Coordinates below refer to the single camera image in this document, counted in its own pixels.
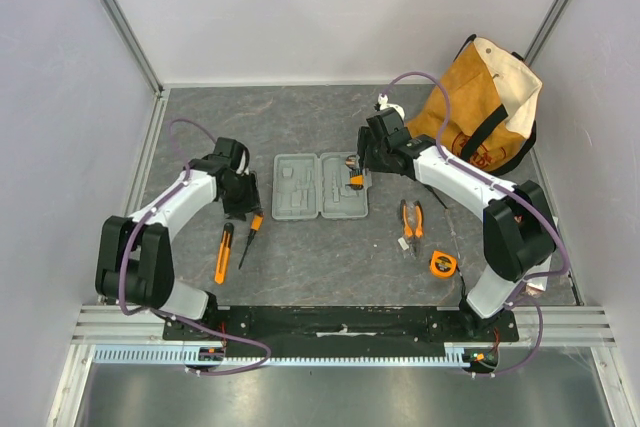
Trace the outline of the orange black screwdriver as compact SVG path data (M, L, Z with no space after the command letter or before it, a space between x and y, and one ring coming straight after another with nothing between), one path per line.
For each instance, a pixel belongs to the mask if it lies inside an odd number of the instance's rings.
M242 266L243 266L243 264L245 262L246 256L248 254L248 250L249 250L252 242L254 241L257 233L259 232L259 230L260 230L260 228L262 226L263 220L264 220L264 212L263 211L258 211L253 215L253 218L252 218L252 221L251 221L251 225L250 225L249 234L248 234L248 237L247 237L247 240L246 240L246 244L245 244L245 247L244 247L244 251L242 253L241 260L239 262L238 269L242 268Z

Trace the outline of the grey plastic tool case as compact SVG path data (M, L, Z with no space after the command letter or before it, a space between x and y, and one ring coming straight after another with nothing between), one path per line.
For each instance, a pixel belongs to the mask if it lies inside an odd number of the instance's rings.
M274 159L272 217L278 221L361 219L368 215L370 173L365 187L347 186L351 152L278 154Z

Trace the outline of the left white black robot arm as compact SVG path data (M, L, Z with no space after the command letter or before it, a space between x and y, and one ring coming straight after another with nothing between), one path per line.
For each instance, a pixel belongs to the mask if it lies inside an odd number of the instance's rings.
M102 226L95 288L98 294L185 317L196 338L210 339L220 327L209 307L212 294L176 279L172 241L205 206L219 202L226 218L244 221L260 211L257 176L241 142L221 137L212 153L187 164L176 181L138 211L111 216Z

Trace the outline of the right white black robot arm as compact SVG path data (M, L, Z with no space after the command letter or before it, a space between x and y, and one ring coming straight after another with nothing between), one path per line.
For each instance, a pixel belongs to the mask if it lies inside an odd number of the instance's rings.
M483 339L526 275L548 264L556 251L559 236L542 188L533 181L515 184L494 177L426 135L413 137L394 108L366 119L356 155L361 168L435 188L482 222L486 267L464 295L457 324L465 338Z

